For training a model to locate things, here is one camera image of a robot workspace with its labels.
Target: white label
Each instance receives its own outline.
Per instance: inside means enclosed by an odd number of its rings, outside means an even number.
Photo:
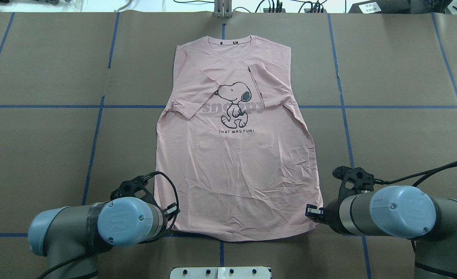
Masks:
[[[381,11],[380,7],[378,6],[377,2],[367,3],[363,5],[359,5],[359,8],[363,12],[363,14],[371,14],[377,11]]]

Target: pink shirt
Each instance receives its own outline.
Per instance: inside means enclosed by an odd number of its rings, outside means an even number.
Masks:
[[[248,36],[177,47],[174,86],[156,131],[156,169],[179,193],[174,229],[224,241],[312,230],[322,206],[313,138],[290,86],[290,48]],[[160,206],[170,184],[155,178]]]

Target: cartoon dog print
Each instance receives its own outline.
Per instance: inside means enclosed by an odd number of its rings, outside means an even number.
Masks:
[[[230,106],[227,108],[227,115],[223,115],[221,118],[222,123],[231,129],[245,127],[247,124],[247,113],[242,110],[239,103],[246,103],[251,100],[251,90],[249,90],[249,87],[241,81],[231,85],[224,84],[215,91],[215,95],[230,102]]]

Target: white metal plate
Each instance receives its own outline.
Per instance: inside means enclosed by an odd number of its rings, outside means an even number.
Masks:
[[[271,269],[266,267],[174,268],[170,273],[170,279],[271,279]]]

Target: folded shirt sleeve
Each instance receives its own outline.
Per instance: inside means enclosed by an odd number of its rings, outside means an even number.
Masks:
[[[271,62],[249,65],[249,71],[265,107],[285,104],[291,99],[290,48]]]
[[[191,119],[219,86],[187,57],[183,49],[177,47],[174,86],[165,110],[177,111]]]

